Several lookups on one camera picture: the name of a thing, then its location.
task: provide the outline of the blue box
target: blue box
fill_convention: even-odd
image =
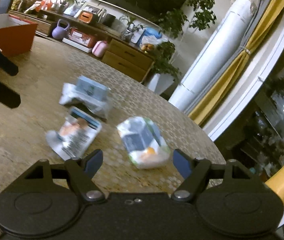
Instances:
[[[77,79],[76,88],[78,92],[86,94],[99,101],[106,101],[110,89],[94,80],[85,76],[80,76]]]

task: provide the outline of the gray curtain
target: gray curtain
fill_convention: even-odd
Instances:
[[[189,114],[195,106],[202,100],[202,98],[206,95],[207,92],[213,87],[213,85],[218,81],[218,79],[222,76],[224,71],[228,68],[228,66],[233,62],[233,60],[242,52],[243,47],[246,46],[249,38],[251,37],[255,27],[258,25],[262,15],[264,14],[265,9],[269,5],[270,0],[259,0],[258,2],[258,10],[255,12],[247,30],[244,33],[243,39],[241,40],[240,46],[234,52],[232,57],[223,65],[223,67],[219,70],[219,72],[212,78],[212,80],[206,85],[204,90],[195,98],[192,104],[185,110],[186,114]]]

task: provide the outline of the drawer handle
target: drawer handle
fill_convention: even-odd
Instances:
[[[125,66],[123,63],[119,62],[118,65],[122,66],[122,67],[125,67],[125,68],[128,68],[127,66]]]
[[[135,55],[133,55],[132,53],[129,53],[129,52],[124,52],[124,53],[126,53],[126,54],[128,54],[128,55],[130,55],[130,56],[132,56],[132,57],[135,57]]]

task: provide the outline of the white window frame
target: white window frame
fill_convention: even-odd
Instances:
[[[276,29],[259,51],[227,96],[226,100],[205,125],[203,130],[215,141],[237,118],[262,86],[284,49],[284,14]]]

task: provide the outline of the orange speaker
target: orange speaker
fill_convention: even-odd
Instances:
[[[90,23],[93,20],[94,14],[91,12],[81,12],[80,16],[78,17],[78,19],[81,22],[85,22],[85,23]]]

